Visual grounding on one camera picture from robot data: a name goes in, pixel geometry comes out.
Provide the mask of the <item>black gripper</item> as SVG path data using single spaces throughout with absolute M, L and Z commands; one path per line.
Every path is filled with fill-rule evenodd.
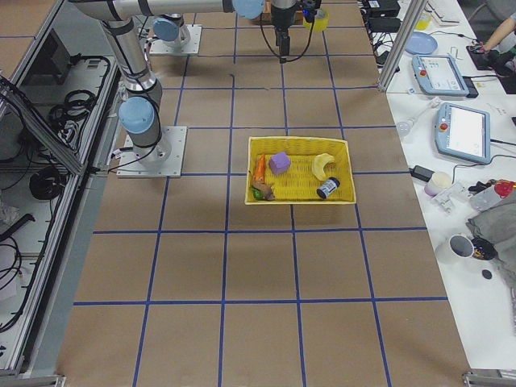
M 271 23 L 276 28 L 276 46 L 279 60 L 286 61 L 290 52 L 289 27 L 297 11 L 296 0 L 271 0 Z

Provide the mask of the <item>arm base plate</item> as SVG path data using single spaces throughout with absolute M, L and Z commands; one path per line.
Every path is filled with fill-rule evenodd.
M 173 27 L 171 24 L 153 26 L 152 42 L 148 46 L 151 56 L 191 56 L 200 49 L 202 25 L 185 24 Z
M 135 152 L 133 150 L 124 152 L 120 158 L 123 166 L 115 170 L 116 174 L 121 178 L 179 178 L 182 172 L 186 136 L 187 127 L 163 126 L 160 142 L 152 153 L 138 161 L 149 150 L 145 152 L 142 148 L 136 148 Z

